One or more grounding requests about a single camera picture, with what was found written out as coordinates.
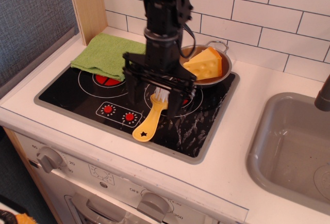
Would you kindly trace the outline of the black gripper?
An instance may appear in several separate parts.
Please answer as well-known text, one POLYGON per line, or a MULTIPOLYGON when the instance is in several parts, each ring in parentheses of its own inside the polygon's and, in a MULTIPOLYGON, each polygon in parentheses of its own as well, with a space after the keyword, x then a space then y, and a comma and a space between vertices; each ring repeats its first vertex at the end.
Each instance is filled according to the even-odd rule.
POLYGON ((169 35, 159 35, 151 31, 144 33, 145 54, 125 53, 123 68, 128 98, 139 103, 143 98, 144 82, 169 89, 167 118, 173 118, 186 98, 193 96, 196 77, 180 65, 180 57, 185 57, 181 44, 183 33, 177 31, 169 35))

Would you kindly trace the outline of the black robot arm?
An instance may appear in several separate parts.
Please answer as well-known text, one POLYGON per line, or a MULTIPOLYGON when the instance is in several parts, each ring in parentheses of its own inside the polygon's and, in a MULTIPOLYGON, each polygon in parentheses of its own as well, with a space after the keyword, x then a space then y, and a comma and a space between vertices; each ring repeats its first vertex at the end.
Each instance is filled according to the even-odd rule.
POLYGON ((143 0, 147 26, 145 54, 125 53, 123 72, 129 100, 142 100, 143 89, 152 84, 169 91, 167 116, 176 116, 185 98, 192 96, 196 76, 180 64, 193 53, 182 51, 183 31, 193 9, 189 0, 143 0))

